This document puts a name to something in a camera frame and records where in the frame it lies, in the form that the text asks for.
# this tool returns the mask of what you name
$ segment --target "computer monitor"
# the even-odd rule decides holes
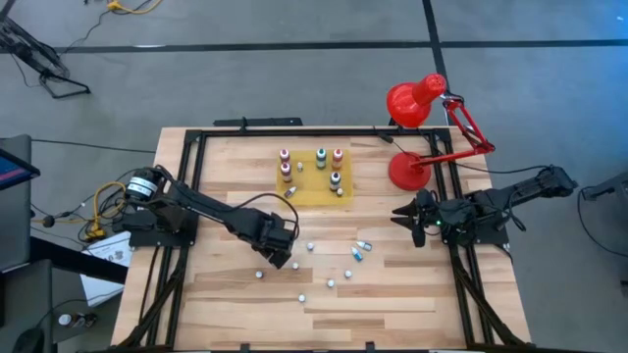
[[[0,148],[0,190],[39,175],[39,169]]]

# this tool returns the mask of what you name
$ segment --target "red lamp clamp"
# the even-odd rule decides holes
[[[414,152],[398,153],[389,163],[389,178],[401,189],[413,191],[424,187],[432,176],[432,170],[426,166],[495,151],[493,144],[482,134],[465,108],[464,99],[448,92],[445,78],[439,74],[429,74],[418,83],[396,85],[389,91],[387,107],[391,117],[400,126],[416,128],[427,120],[432,102],[438,97],[443,98],[447,115],[469,141],[471,149],[436,157],[421,157]],[[463,125],[455,115],[458,109],[468,126]]]

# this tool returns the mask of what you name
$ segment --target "gray floor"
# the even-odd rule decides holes
[[[432,2],[443,41],[628,38],[628,6],[619,0]],[[101,2],[22,0],[11,16],[38,39],[66,46],[103,9]],[[341,39],[428,40],[421,1],[165,1],[145,16],[106,15],[85,44]],[[628,48],[445,49],[444,56],[452,90],[465,96],[497,146],[488,158],[491,169],[555,164],[581,185],[628,170]],[[430,49],[69,54],[65,62],[93,95],[54,101],[41,88],[24,87],[11,58],[0,55],[3,136],[29,133],[154,149],[162,126],[210,126],[241,116],[297,116],[311,126],[385,124],[388,89],[435,70]],[[435,110],[428,125],[444,122]],[[68,209],[96,185],[151,160],[35,144],[33,162],[42,177],[33,182],[33,202],[51,212]],[[523,177],[492,179],[499,187]],[[628,252],[619,215],[624,210],[617,205],[607,197],[584,204],[583,214],[600,241]],[[528,227],[512,227],[509,234],[533,340],[546,347],[625,352],[628,298],[619,280],[628,278],[628,261],[587,238],[575,196],[537,201],[516,213]],[[102,325],[64,342],[60,351],[106,346],[116,311],[116,302],[101,308]]]

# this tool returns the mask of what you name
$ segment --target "wooden table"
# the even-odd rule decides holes
[[[155,163],[173,173],[179,169],[184,131],[164,128],[159,140]],[[454,150],[467,149],[459,131],[451,132]],[[395,141],[405,150],[430,153],[422,138]],[[438,236],[415,248],[409,230],[390,221],[391,210],[408,204],[415,194],[398,189],[388,178],[396,147],[374,136],[217,137],[207,143],[200,191],[223,202],[237,204],[260,192],[274,192],[281,148],[350,149],[355,196],[344,206],[298,207],[300,237],[281,270],[274,270],[222,226],[201,220],[185,274],[177,349],[238,349],[243,342],[251,349],[363,349],[370,340],[378,348],[465,346],[447,249]],[[461,162],[486,167],[482,156]],[[444,172],[453,197],[446,166]],[[459,173],[464,192],[491,187],[488,174],[467,169]],[[434,178],[427,187],[436,189]],[[292,217],[273,198],[252,206]],[[358,239],[373,244],[371,252],[363,252],[361,263],[348,251]],[[309,241],[316,244],[313,253],[305,248]],[[476,250],[487,299],[515,334],[529,340],[510,260],[491,245]],[[152,253],[142,248],[133,254],[112,344],[137,323]],[[294,261],[298,271],[291,268]],[[263,279],[255,277],[258,270],[264,271]],[[343,277],[345,270],[352,270],[351,279]],[[329,278],[336,280],[334,288],[326,286]],[[152,284],[148,303],[155,279]],[[301,293],[307,297],[304,304],[297,300]],[[472,300],[469,303],[476,340],[481,341],[477,309]],[[167,303],[157,342],[164,341],[169,312]]]

